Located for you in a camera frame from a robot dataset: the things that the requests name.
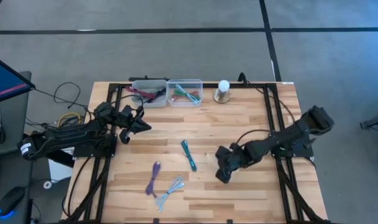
yellow cable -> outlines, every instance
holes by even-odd
[[[59,121],[58,121],[58,124],[57,124],[57,127],[59,128],[60,126],[60,122],[62,121],[62,119],[66,116],[70,116],[70,115],[75,115],[78,117],[78,123],[80,124],[81,123],[81,116],[78,114],[78,113],[74,113],[74,112],[71,112],[71,113],[65,113],[64,115],[62,115],[60,118],[59,118]]]

desk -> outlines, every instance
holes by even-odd
[[[90,111],[106,100],[108,86],[106,82],[94,84]],[[294,85],[277,83],[277,89],[279,98],[298,119],[301,111]],[[204,88],[203,102],[198,108],[172,108],[169,105],[145,108],[144,120],[152,130],[131,136],[128,145],[118,141],[108,175],[103,223],[152,223],[153,218],[159,218],[161,223],[226,223],[227,219],[236,223],[285,223],[272,156],[265,156],[260,163],[247,169],[237,170],[229,184],[221,183],[214,176],[218,169],[214,154],[219,145],[228,147],[251,129],[269,129],[263,94],[254,88],[231,89],[231,99],[221,105],[214,101],[212,91]],[[130,98],[121,101],[121,109],[126,104],[132,105]],[[286,126],[291,124],[288,112],[282,112]],[[266,137],[267,133],[252,133],[242,142]],[[183,139],[188,141],[197,172],[191,171],[188,159],[182,155],[180,141]],[[72,180],[84,160],[75,162]],[[93,161],[87,163],[79,177],[72,211],[88,191]],[[161,213],[153,196],[144,192],[155,161],[161,162],[161,171],[154,185],[157,195],[164,194],[179,175],[185,183],[182,189],[169,195]],[[302,196],[321,218],[327,218],[315,168],[302,158],[294,158],[293,164]],[[292,216],[296,217],[291,195],[289,199]],[[97,195],[93,201],[92,218],[95,217],[96,203]]]

green cable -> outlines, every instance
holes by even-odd
[[[180,91],[179,89],[174,89],[174,94],[177,95],[177,96],[186,96],[186,94],[184,94],[182,91]],[[193,96],[194,98],[196,98],[196,100],[200,100],[200,97],[199,96]]]

small bell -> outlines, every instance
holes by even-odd
[[[226,80],[221,80],[218,84],[218,89],[214,91],[214,100],[218,103],[228,102],[231,93],[229,92],[230,84]]]

light blue cable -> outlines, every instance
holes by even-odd
[[[165,200],[167,199],[168,195],[170,193],[176,191],[177,189],[180,189],[181,187],[183,187],[183,178],[181,176],[178,176],[172,182],[172,184],[171,184],[169,190],[167,191],[167,193],[161,195],[160,197],[158,197],[156,199],[156,205],[160,206],[159,212],[162,212],[162,210],[163,210],[163,204],[164,204]]]
[[[198,105],[199,101],[196,99],[196,97],[192,96],[191,94],[187,93],[182,86],[179,84],[176,84],[175,87],[181,91],[183,94],[185,94],[192,102],[196,103]]]

